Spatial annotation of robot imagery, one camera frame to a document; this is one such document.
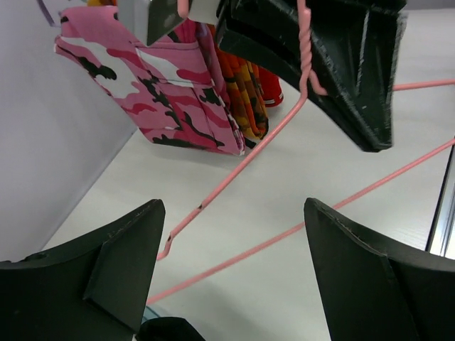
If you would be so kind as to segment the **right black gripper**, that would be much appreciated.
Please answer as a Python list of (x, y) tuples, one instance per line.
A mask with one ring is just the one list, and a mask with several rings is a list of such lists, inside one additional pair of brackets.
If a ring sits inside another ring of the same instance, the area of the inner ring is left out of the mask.
[(152, 45), (184, 20), (215, 24), (219, 1), (118, 1), (118, 19), (138, 40)]

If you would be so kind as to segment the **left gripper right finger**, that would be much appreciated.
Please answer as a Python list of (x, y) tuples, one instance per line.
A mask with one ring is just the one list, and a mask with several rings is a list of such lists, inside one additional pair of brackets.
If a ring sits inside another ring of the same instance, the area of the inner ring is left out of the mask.
[(453, 340), (454, 260), (304, 203), (311, 258), (332, 340)]

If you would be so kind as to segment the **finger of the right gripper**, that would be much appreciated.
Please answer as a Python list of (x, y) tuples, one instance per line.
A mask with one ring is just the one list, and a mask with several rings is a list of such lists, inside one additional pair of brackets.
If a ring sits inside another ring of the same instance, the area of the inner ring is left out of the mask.
[[(392, 146), (392, 91), (406, 26), (403, 1), (307, 1), (311, 67), (325, 94), (308, 98), (363, 151)], [(215, 40), (227, 53), (297, 87), (295, 1), (221, 1)]]

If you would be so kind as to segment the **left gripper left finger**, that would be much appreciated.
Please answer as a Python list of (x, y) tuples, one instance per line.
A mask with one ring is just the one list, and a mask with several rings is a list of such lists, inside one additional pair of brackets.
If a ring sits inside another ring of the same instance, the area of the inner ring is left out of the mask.
[(103, 227), (1, 263), (2, 340), (131, 340), (165, 218), (150, 200)]

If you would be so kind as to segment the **pink wire hanger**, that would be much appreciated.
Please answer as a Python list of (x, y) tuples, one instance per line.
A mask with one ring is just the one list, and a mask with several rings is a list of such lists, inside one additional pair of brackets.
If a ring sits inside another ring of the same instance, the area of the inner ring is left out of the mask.
[(317, 298), (304, 231), (309, 197), (423, 249), (454, 137), (453, 9), (410, 12), (397, 84), (394, 144), (379, 153), (360, 151), (306, 104), (174, 239), (151, 302)]

